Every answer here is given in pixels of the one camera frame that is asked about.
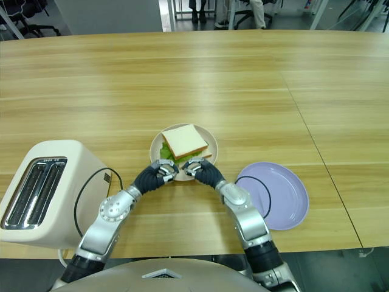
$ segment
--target plate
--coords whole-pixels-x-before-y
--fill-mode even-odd
[[[152,141],[150,146],[150,161],[153,162],[157,159],[160,159],[159,150],[162,148],[162,142],[165,142],[164,137],[162,136],[163,131],[172,130],[178,127],[182,127],[188,125],[187,123],[179,123],[177,125],[170,126],[166,129],[163,129]],[[208,149],[212,153],[212,156],[207,158],[209,162],[214,164],[216,162],[216,159],[218,158],[218,143],[213,137],[213,135],[205,128],[194,125],[194,128],[199,132],[201,137],[208,143]],[[184,165],[184,162],[181,162],[178,166],[180,168],[180,172],[176,175],[175,179],[176,181],[191,181],[194,179],[192,176],[188,176],[185,174],[185,172],[181,169],[181,167]]]
[[[287,230],[305,219],[309,209],[308,193],[302,181],[289,169],[272,162],[256,162],[243,169],[238,178],[241,176],[258,178],[269,189],[272,205],[265,219],[268,228]],[[241,178],[237,185],[251,194],[253,205],[264,216],[269,208],[266,188],[252,178]]]

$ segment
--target trousers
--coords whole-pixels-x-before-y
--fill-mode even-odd
[[[218,6],[216,11],[216,22],[220,23],[221,21],[228,20],[227,12],[230,8],[230,0],[217,0]],[[255,27],[257,29],[266,28],[265,15],[263,9],[262,0],[250,0],[250,6],[254,14]]]
[[[201,0],[201,9],[204,9],[207,0]],[[189,0],[189,8],[196,10],[196,0]]]

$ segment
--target lettuce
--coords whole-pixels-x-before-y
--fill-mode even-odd
[[[170,159],[173,160],[174,163],[181,163],[184,161],[187,161],[191,159],[192,157],[199,156],[202,151],[198,151],[189,155],[186,155],[184,157],[181,157],[180,159],[175,160],[172,152],[169,149],[169,146],[166,142],[162,143],[162,148],[159,150],[160,158],[161,159]]]

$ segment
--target beige plate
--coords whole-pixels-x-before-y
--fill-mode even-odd
[[[154,140],[152,141],[151,143],[151,146],[150,146],[150,161],[153,162],[157,159],[160,159],[160,154],[159,154],[159,150],[162,148],[162,142],[164,142],[164,137],[162,136],[162,132],[163,131],[167,131],[167,130],[171,130],[171,129],[175,129],[175,128],[178,128],[178,127],[181,127],[181,126],[185,126],[185,125],[188,125],[187,123],[179,123],[177,125],[173,125],[173,126],[170,126],[164,130],[162,130],[155,138]],[[213,135],[207,131],[206,129],[200,127],[200,126],[197,126],[197,125],[194,125],[195,129],[197,130],[197,132],[199,132],[199,134],[201,135],[201,137],[208,143],[208,149],[209,151],[212,153],[212,156],[207,158],[212,164],[215,163],[216,159],[218,158],[218,143],[215,139],[215,137],[213,137]],[[184,165],[184,162],[181,162],[178,166],[180,168],[180,172],[178,173],[178,175],[176,176],[176,178],[174,180],[176,181],[190,181],[193,179],[192,176],[187,176],[185,174],[185,172],[181,169],[181,167]]]

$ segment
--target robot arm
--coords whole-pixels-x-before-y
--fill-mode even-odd
[[[192,158],[184,166],[187,175],[213,187],[221,196],[229,215],[235,221],[235,229],[247,261],[253,271],[253,279],[267,289],[299,292],[298,285],[283,262],[272,236],[251,202],[250,194],[236,184],[227,182],[220,171],[204,158]]]
[[[171,160],[160,159],[143,170],[126,189],[105,199],[96,220],[81,239],[75,255],[53,289],[101,271],[119,237],[119,230],[142,195],[170,182],[178,173]]]

